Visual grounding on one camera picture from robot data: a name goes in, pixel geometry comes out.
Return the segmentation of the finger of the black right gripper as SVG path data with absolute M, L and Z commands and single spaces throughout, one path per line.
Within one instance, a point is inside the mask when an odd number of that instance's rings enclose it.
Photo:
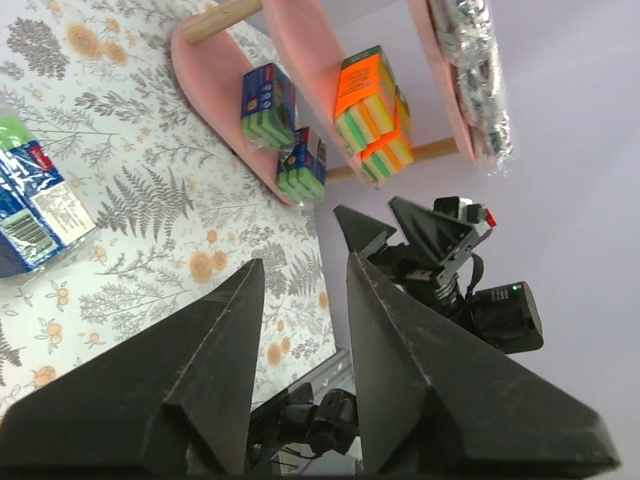
M 478 231 L 467 221 L 421 207 L 399 196 L 392 198 L 389 206 L 426 270 L 456 271 L 478 245 Z
M 371 257 L 387 247 L 397 229 L 345 205 L 333 210 L 342 230 L 347 249 L 362 257 Z

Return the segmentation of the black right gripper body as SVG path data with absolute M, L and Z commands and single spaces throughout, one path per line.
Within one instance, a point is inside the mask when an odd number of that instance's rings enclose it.
M 396 286 L 413 299 L 428 306 L 465 330 L 475 330 L 473 291 L 480 281 L 480 256 L 471 253 L 472 275 L 465 294 L 452 267 L 431 271 L 423 268 L 408 244 L 385 246 L 369 257 L 372 263 Z

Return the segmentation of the silver scrubber sponge pack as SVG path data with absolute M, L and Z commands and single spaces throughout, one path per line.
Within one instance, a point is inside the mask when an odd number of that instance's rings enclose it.
M 473 153 L 487 174 L 506 174 L 514 160 L 514 141 L 489 3 L 431 1 L 429 8 L 439 48 L 453 67 Z

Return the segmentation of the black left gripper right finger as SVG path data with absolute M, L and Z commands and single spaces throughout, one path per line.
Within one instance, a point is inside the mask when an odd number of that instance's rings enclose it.
M 369 261 L 347 272 L 368 474 L 587 479 L 620 457 L 600 415 L 409 297 Z

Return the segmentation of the green blue sponge pack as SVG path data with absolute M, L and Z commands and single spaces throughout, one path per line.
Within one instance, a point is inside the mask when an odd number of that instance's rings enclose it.
M 326 144 L 310 127 L 295 131 L 293 150 L 277 169 L 277 186 L 298 204 L 316 204 L 325 196 Z
M 40 142 L 1 114 L 1 278 L 29 275 L 77 248 L 96 224 Z
M 275 63 L 243 77 L 241 129 L 253 148 L 290 151 L 295 144 L 296 88 Z

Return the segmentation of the orange boxed sponge pack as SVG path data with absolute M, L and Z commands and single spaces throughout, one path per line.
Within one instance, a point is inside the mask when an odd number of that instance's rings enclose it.
M 363 172 L 375 186 L 414 161 L 411 111 L 399 87 L 395 92 L 393 129 L 369 145 L 360 158 Z
M 350 155 L 359 155 L 393 130 L 395 87 L 395 77 L 381 45 L 343 60 L 334 125 Z

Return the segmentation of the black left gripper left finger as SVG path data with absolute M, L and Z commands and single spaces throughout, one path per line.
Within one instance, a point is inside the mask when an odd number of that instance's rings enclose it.
M 259 259 L 13 404 L 1 472 L 240 475 L 264 305 Z

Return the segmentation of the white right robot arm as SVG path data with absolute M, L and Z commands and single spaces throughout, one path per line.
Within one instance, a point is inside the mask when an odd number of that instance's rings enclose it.
M 350 252 L 413 299 L 505 354 L 540 349 L 543 329 L 524 282 L 480 290 L 485 264 L 475 248 L 497 222 L 481 203 L 451 196 L 424 208 L 396 196 L 396 227 L 345 205 L 334 214 Z

